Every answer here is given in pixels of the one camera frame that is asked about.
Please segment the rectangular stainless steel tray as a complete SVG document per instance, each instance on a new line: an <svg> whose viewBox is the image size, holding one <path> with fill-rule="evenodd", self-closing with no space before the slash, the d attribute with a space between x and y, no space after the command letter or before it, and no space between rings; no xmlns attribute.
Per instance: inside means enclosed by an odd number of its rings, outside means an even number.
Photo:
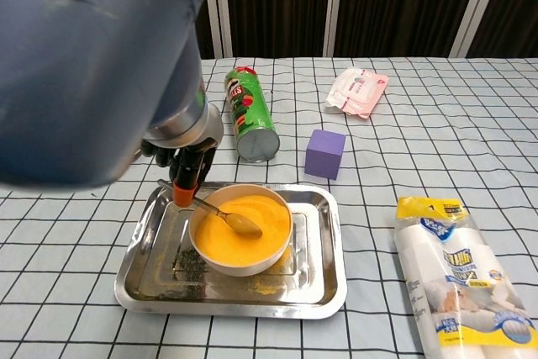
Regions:
<svg viewBox="0 0 538 359"><path fill-rule="evenodd" d="M283 255L264 272L233 277L212 268L190 241L202 214L178 208L164 180L149 196L114 282L125 309L155 314L323 319L347 294L337 202L320 187L271 184L291 210Z"/></svg>

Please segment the light blue checkered tablecloth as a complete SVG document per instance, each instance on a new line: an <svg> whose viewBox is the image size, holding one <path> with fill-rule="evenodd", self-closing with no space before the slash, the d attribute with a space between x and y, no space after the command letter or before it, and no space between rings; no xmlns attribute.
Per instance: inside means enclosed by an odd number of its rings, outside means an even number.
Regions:
<svg viewBox="0 0 538 359"><path fill-rule="evenodd" d="M140 158L80 193L0 187L0 359L423 359L393 244L398 198L457 198L538 325L538 59L262 59L203 63L258 74L281 147L267 163L227 131L208 179L316 184L340 211L348 293L328 319L137 314L113 283L145 201L166 171ZM368 119L326 103L348 68L389 77ZM336 180L305 173L312 132L345 136Z"/></svg>

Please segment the white rolls plastic package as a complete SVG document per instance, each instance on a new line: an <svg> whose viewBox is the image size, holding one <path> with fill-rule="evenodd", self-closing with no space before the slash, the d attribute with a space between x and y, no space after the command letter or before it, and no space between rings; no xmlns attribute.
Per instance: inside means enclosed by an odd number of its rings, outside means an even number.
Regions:
<svg viewBox="0 0 538 359"><path fill-rule="evenodd" d="M425 359L538 359L538 326L459 200L401 197L394 242Z"/></svg>

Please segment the beige bowl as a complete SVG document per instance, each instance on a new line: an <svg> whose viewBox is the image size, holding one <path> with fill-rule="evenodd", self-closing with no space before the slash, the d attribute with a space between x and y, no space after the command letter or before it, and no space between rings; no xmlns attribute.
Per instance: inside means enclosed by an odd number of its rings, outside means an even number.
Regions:
<svg viewBox="0 0 538 359"><path fill-rule="evenodd" d="M278 261L278 259L281 258L282 254L287 249L287 245L289 241L291 240L291 237L293 234L293 218L292 218L290 208L288 207L287 203L284 201L283 197L281 197L280 195L278 195L276 192L272 191L268 187L263 187L263 186L255 185L255 184L235 184L235 185L231 185L227 187L222 187L214 191L209 196L207 196L205 200L220 208L220 206L223 203L226 203L236 198L241 198L241 197L250 196L250 195L260 195L260 196L266 196L266 197L272 198L276 200L277 202L279 202L280 204L282 204L284 207L286 207L288 212L290 213L291 229L290 229L290 234L284 243L284 246L281 247L281 249L277 251L277 253L275 253L273 256L267 258L264 261L259 261L253 265L246 266L246 267L227 266L225 264L221 264L219 262L213 261L207 256L205 256L199 250L199 247L196 245L196 241L195 241L195 235L198 229L198 225L206 218L206 216L209 213L199 207L195 208L193 211L193 215L190 219L189 225L188 225L188 234L189 234L189 238L190 238L190 241L192 242L194 249L208 263L208 265L210 265L213 269L225 275L230 275L233 277L247 277L247 276L256 275L260 272L265 271L270 266L275 264Z"/></svg>

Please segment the green Pringles chips can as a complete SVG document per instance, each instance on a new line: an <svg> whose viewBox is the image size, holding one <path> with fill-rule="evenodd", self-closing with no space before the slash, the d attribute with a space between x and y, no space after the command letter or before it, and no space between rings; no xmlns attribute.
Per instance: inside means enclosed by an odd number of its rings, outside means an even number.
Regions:
<svg viewBox="0 0 538 359"><path fill-rule="evenodd" d="M256 72L248 66L236 67L226 75L224 89L239 156L251 162L271 160L280 139Z"/></svg>

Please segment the purple foam cube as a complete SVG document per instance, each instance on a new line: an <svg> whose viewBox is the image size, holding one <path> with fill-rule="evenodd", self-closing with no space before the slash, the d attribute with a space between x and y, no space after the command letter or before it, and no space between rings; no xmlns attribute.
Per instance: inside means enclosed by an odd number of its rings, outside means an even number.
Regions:
<svg viewBox="0 0 538 359"><path fill-rule="evenodd" d="M336 132L315 129L309 139L306 154L306 174L336 180L345 147L345 136Z"/></svg>

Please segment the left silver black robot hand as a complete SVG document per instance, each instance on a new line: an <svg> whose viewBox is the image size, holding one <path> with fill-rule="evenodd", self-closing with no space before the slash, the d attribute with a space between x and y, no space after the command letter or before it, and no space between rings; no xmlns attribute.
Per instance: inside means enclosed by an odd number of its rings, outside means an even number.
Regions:
<svg viewBox="0 0 538 359"><path fill-rule="evenodd" d="M207 138L196 145L167 149L143 140L140 153L155 157L156 165L169 169L174 203L186 208L193 202L213 163L218 141Z"/></svg>

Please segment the pink wet wipes pack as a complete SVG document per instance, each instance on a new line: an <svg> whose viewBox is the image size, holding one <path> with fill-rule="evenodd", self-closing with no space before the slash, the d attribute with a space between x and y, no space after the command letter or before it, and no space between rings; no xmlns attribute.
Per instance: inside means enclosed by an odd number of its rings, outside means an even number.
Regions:
<svg viewBox="0 0 538 359"><path fill-rule="evenodd" d="M389 77L359 68L348 68L333 82L326 103L341 112L368 119L383 95Z"/></svg>

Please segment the clear plastic spoon metal handle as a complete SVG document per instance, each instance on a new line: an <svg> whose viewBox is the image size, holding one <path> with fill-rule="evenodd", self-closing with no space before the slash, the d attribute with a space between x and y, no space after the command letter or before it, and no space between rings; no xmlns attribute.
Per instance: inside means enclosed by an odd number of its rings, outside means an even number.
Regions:
<svg viewBox="0 0 538 359"><path fill-rule="evenodd" d="M221 218L237 234L250 238L261 237L261 229L252 220L240 214L225 213L211 203L198 198L195 195L195 188L183 189L178 187L174 182L167 182L165 180L159 180L158 183L171 190L173 202L177 206L186 208L191 204L195 204L209 214Z"/></svg>

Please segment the yellow powder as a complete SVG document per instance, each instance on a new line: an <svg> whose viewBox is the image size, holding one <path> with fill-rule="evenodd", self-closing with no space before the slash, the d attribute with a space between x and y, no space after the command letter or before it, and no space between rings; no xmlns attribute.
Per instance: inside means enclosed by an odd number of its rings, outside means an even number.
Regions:
<svg viewBox="0 0 538 359"><path fill-rule="evenodd" d="M198 225L196 245L205 256L221 264L246 267L264 261L284 246L290 234L290 213L272 198L250 195L223 203L220 208L253 220L262 231L259 238L245 238L221 218L208 214Z"/></svg>

